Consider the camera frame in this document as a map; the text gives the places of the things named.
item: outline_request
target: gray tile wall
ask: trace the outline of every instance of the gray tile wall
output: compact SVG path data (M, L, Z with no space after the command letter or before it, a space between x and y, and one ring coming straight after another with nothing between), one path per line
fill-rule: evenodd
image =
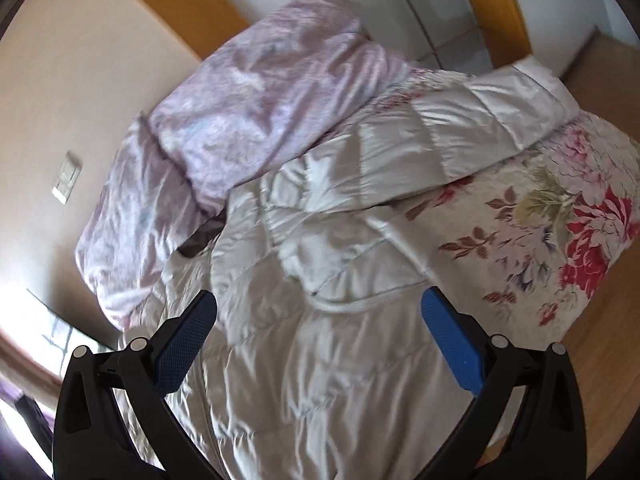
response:
M468 0L351 0L372 38L425 68L493 69Z

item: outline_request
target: light switch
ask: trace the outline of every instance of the light switch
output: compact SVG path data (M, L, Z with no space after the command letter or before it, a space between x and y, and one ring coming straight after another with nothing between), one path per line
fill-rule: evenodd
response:
M62 163L62 167L60 168L56 185L51 190L53 196L60 200L62 204L66 204L69 200L69 196L76 184L76 180L78 180L78 175L80 175L81 169L81 165L76 162L70 153L67 153L65 160Z

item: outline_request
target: blue gripper pad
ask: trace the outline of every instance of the blue gripper pad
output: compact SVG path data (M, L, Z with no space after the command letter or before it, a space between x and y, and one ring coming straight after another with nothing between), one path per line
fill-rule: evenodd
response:
M453 307L447 303L437 288L428 288L422 295L422 319L460 387L477 397L484 386L482 357L456 322Z
M155 362L154 384L162 396L180 388L218 316L218 304L210 292L201 292L187 310Z

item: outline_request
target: pillow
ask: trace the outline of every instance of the pillow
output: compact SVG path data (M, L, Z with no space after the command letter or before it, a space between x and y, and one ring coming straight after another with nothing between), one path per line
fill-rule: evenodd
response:
M410 70L348 0L293 0L225 43L150 117L210 216Z
M126 328L167 258L205 220L191 187L140 117L76 247L82 278L114 326Z

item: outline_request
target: silver screw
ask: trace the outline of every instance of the silver screw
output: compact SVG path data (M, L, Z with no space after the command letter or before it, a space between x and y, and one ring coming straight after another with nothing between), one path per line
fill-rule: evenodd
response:
M86 354L86 346L81 345L74 350L74 357L81 358Z
M146 348L146 339L138 337L131 342L130 347L134 352L140 352Z
M498 334L491 338L491 344L496 348L507 348L507 346L509 346L509 340L505 338L505 336Z
M551 345L551 349L554 351L555 354L558 354L558 355L566 354L566 348L562 343L553 343Z

